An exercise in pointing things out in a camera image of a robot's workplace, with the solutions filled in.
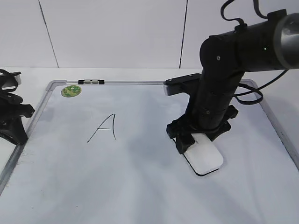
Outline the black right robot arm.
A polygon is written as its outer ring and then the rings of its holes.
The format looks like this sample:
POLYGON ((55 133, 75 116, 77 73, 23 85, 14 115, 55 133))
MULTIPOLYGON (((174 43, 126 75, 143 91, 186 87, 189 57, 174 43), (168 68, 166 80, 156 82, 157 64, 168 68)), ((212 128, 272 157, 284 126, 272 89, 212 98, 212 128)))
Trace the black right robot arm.
POLYGON ((280 70, 285 74, 299 67, 299 15, 285 9, 271 12, 262 23, 241 23, 233 31, 209 36, 199 51, 201 73, 168 79, 167 95, 186 93, 185 113, 168 124, 168 136, 180 154, 195 143, 193 135, 215 140, 230 130, 237 116, 231 105, 246 72, 280 70))

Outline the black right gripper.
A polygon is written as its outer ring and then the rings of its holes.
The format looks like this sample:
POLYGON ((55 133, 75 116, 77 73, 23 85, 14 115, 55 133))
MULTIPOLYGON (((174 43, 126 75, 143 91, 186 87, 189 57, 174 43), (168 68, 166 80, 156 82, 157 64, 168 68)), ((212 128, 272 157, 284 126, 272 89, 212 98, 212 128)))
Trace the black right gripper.
POLYGON ((193 124, 191 120, 183 114, 180 118, 167 125, 166 132, 170 139, 174 139, 179 154, 184 154, 189 147, 195 144, 195 139, 191 135, 192 133, 203 133, 209 140, 214 141, 220 135, 231 129, 228 120, 234 119, 237 114, 238 110, 233 105, 230 105, 225 112, 223 119, 214 129, 204 129, 199 127, 198 125, 193 124))

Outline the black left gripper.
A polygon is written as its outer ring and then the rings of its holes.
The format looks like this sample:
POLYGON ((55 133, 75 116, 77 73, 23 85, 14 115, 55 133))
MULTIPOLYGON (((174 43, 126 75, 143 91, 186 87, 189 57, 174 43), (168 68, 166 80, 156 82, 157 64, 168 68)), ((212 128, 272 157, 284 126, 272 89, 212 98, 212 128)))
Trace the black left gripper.
POLYGON ((24 105, 20 96, 0 93, 0 137, 14 145, 23 145, 28 136, 22 117, 31 118, 35 110, 30 104, 24 105))

